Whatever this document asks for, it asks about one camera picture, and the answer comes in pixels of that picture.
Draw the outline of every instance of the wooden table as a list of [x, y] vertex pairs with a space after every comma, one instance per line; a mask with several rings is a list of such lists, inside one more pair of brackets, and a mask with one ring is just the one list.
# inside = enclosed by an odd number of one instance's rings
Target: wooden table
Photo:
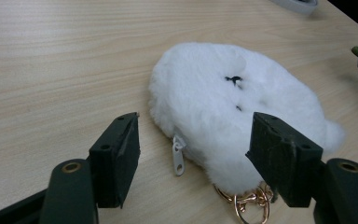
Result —
[[[175, 176], [172, 143], [148, 113], [153, 66], [180, 42], [281, 63], [346, 130], [331, 157], [358, 162], [358, 24], [319, 4], [306, 17], [268, 0], [0, 1], [0, 209], [45, 189], [57, 164], [86, 158], [114, 118], [138, 111], [138, 170], [124, 208], [101, 209], [101, 223], [238, 223], [201, 168], [186, 161]], [[313, 223], [312, 211], [280, 199], [270, 223]]]

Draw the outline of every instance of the wood grain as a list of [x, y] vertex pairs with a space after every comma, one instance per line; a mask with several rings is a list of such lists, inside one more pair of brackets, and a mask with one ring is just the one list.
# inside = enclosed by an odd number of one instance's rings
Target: wood grain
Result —
[[[86, 158], [112, 119], [138, 111], [139, 168], [124, 208], [101, 209], [101, 223], [238, 223], [201, 168], [186, 161], [174, 175], [171, 143], [148, 114], [154, 64], [187, 41], [281, 63], [346, 130], [329, 158], [358, 162], [358, 24], [325, 0], [309, 17], [268, 0], [0, 1], [0, 209], [44, 189], [55, 165]], [[271, 209], [270, 223], [313, 223], [313, 205]]]

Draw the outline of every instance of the white fur pouch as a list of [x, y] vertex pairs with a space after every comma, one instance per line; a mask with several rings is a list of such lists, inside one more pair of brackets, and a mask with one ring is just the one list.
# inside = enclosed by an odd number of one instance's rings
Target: white fur pouch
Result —
[[156, 64], [149, 90], [151, 116], [173, 139], [175, 172], [185, 170], [183, 152], [228, 194], [242, 194], [262, 181], [245, 157], [254, 112], [284, 120], [324, 151], [337, 149], [344, 138], [324, 118], [310, 88], [270, 58], [237, 46], [174, 46]]

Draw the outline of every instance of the gold clasp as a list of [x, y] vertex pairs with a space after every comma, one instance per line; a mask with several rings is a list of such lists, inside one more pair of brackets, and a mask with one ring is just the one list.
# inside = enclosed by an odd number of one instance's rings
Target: gold clasp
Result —
[[260, 183], [260, 186], [257, 187], [257, 189], [245, 193], [242, 196], [230, 196], [225, 192], [221, 191], [217, 186], [214, 186], [214, 189], [226, 201], [228, 201], [229, 203], [234, 203], [235, 213], [241, 223], [249, 224], [241, 214], [246, 212], [246, 205], [248, 203], [255, 203], [258, 206], [264, 208], [263, 220], [261, 221], [262, 224], [266, 224], [269, 220], [269, 204], [273, 197], [273, 192], [265, 182]]

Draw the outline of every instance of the furry coin purse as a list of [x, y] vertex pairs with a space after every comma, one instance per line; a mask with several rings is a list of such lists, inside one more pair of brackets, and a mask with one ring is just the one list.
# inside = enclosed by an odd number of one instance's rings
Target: furry coin purse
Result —
[[238, 46], [176, 45], [154, 67], [149, 90], [151, 116], [173, 140], [174, 171], [185, 170], [184, 153], [227, 194], [262, 181], [245, 157], [254, 112], [284, 120], [324, 152], [344, 138], [310, 88], [267, 56]]

